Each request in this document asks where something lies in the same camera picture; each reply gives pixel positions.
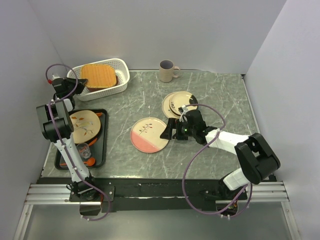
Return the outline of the cream and pink plate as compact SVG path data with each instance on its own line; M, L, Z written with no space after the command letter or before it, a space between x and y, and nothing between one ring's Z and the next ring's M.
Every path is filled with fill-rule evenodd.
M167 125L155 117L138 120L130 131L132 145L143 153L156 153L164 149L169 140L160 138Z

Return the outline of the woven bamboo square tray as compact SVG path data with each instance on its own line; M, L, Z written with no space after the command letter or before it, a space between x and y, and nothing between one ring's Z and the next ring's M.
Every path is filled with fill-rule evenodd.
M86 64L81 68L81 78L88 79L88 86L110 87L117 84L115 69L105 64Z

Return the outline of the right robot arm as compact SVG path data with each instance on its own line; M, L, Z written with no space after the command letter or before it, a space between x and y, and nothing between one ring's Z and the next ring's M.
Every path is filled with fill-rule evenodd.
M217 148L237 156L240 168L221 180L219 195L232 198L239 187L259 184L281 166L280 160L260 133L240 135L208 126L199 110L183 113L180 119L170 118L160 138L187 140L192 137L200 145Z

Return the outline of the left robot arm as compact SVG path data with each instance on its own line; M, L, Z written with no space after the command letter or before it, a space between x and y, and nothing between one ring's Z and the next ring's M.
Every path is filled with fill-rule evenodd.
M70 172L71 184L68 187L71 193L79 199L93 201L99 196L100 189L94 185L94 178L76 148L74 127L65 103L82 90L86 82L86 79L55 78L52 81L55 98L38 106L36 113L42 135L55 145Z

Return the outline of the pink dotted scalloped plate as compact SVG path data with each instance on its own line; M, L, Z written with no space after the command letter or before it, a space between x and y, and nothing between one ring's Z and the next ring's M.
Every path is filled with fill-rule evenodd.
M97 92L97 91L100 91L100 90L105 90L105 89L109 89L109 88L113 88L113 87L116 87L117 84L115 85L112 85L112 86L92 86L92 85L86 85L85 87L88 89L88 91L90 93L93 93L93 92Z

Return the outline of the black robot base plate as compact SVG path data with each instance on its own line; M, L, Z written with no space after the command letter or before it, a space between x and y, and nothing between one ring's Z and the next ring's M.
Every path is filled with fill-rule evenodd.
M143 211L143 210L184 210L190 206L183 193L199 210L215 211L217 201L230 202L240 189L228 190L217 179L186 179L182 187L181 179L143 178L96 178L94 185L108 195L99 193L94 197L78 197L72 190L71 202L102 203L102 212Z

